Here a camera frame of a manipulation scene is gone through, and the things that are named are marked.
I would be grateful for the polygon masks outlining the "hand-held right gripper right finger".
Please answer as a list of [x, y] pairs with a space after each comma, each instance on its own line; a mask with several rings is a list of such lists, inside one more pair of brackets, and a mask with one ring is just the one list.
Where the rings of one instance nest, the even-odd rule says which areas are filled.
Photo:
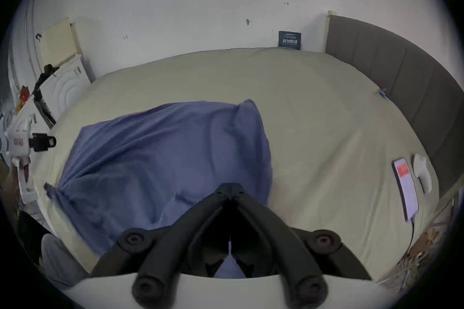
[[286, 285], [290, 306], [320, 306], [329, 288], [323, 275], [371, 282], [367, 270], [334, 231], [289, 227], [239, 184], [229, 185], [229, 200], [272, 251]]

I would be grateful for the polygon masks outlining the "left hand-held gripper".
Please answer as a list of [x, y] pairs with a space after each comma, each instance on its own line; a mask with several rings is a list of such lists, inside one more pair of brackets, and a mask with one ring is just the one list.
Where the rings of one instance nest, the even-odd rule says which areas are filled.
[[17, 171], [20, 197], [23, 203], [31, 203], [38, 196], [30, 175], [31, 153], [44, 152], [56, 146], [56, 138], [44, 132], [32, 131], [33, 119], [23, 119], [6, 133], [7, 156]]

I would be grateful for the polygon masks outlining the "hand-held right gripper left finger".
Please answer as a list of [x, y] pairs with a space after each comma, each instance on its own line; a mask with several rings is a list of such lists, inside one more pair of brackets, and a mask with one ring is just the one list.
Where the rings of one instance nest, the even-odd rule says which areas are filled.
[[164, 305], [177, 274], [213, 277], [229, 254], [225, 212], [232, 184], [222, 184], [184, 213], [173, 225], [130, 228], [93, 268], [91, 277], [136, 273], [132, 297], [139, 305]]

